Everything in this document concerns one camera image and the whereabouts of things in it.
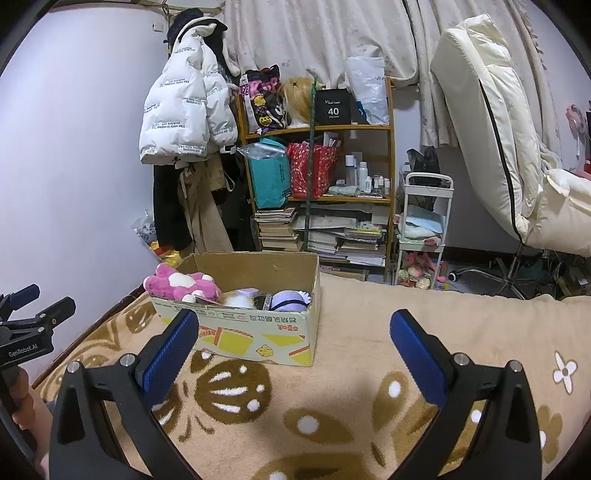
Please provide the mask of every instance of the white puffer jacket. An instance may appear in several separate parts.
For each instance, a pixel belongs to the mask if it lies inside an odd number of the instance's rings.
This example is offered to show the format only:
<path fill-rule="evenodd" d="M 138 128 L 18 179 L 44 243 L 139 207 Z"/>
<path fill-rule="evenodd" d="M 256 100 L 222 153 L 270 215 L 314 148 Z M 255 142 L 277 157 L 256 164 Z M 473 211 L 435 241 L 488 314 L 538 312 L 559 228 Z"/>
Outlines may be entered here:
<path fill-rule="evenodd" d="M 139 135 L 142 163 L 170 165 L 205 160 L 238 137 L 230 91 L 203 37 L 214 23 L 191 20 L 179 32 L 162 75 L 144 104 Z"/>

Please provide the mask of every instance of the cartoon bag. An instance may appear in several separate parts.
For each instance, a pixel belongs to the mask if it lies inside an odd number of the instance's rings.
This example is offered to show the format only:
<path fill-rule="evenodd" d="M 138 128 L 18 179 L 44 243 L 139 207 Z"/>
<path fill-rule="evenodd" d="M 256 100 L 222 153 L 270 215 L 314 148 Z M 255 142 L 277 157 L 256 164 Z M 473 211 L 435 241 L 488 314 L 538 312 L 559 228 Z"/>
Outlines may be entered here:
<path fill-rule="evenodd" d="M 264 134 L 286 127 L 285 111 L 277 95 L 279 66 L 247 70 L 240 78 L 240 90 L 248 117 L 248 132 Z"/>

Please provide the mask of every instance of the teal shopping bag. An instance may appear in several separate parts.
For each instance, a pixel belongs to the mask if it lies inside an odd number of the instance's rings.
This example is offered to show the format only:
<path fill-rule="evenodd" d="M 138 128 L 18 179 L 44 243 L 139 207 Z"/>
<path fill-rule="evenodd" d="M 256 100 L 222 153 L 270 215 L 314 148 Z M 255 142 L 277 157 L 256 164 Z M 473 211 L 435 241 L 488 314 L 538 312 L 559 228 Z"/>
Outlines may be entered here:
<path fill-rule="evenodd" d="M 279 208 L 291 195 L 290 162 L 285 146 L 263 138 L 259 143 L 280 147 L 283 154 L 271 158 L 246 158 L 251 169 L 252 188 L 257 208 Z"/>

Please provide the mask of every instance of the chair base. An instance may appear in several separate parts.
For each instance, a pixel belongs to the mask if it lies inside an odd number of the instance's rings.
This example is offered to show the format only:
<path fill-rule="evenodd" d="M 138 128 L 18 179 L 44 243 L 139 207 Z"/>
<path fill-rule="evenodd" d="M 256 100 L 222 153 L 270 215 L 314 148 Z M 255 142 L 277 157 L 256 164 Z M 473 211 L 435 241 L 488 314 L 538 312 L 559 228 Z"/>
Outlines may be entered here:
<path fill-rule="evenodd" d="M 450 281 L 456 281 L 464 273 L 473 272 L 501 284 L 500 288 L 492 296 L 495 297 L 503 293 L 505 290 L 511 290 L 517 296 L 517 298 L 521 300 L 528 300 L 527 295 L 525 295 L 525 293 L 523 292 L 523 290 L 521 290 L 519 285 L 532 284 L 535 283 L 535 281 L 529 278 L 517 278 L 517 272 L 519 270 L 519 266 L 521 265 L 523 247 L 524 246 L 522 244 L 519 245 L 517 252 L 515 253 L 515 255 L 513 255 L 511 265 L 508 269 L 505 263 L 500 258 L 495 258 L 496 263 L 499 265 L 499 268 L 501 269 L 501 275 L 495 275 L 494 273 L 484 270 L 483 268 L 465 267 L 449 272 L 447 275 L 447 279 Z"/>

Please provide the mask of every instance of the curtain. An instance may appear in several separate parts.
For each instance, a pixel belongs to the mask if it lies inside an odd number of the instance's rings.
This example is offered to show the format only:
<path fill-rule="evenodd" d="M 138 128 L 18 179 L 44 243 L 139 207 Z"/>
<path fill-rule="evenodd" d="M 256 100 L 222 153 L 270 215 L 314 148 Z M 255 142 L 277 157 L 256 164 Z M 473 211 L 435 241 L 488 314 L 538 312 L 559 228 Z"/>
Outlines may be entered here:
<path fill-rule="evenodd" d="M 394 85 L 416 83 L 417 54 L 402 0 L 226 0 L 230 56 L 240 70 L 278 64 L 283 81 L 316 75 L 348 86 L 346 59 L 384 57 Z"/>
<path fill-rule="evenodd" d="M 421 144 L 457 146 L 441 87 L 429 65 L 441 33 L 466 18 L 488 13 L 509 45 L 524 85 L 535 130 L 548 148 L 560 151 L 554 102 L 541 51 L 527 19 L 525 0 L 405 0 L 413 26 L 421 90 Z"/>

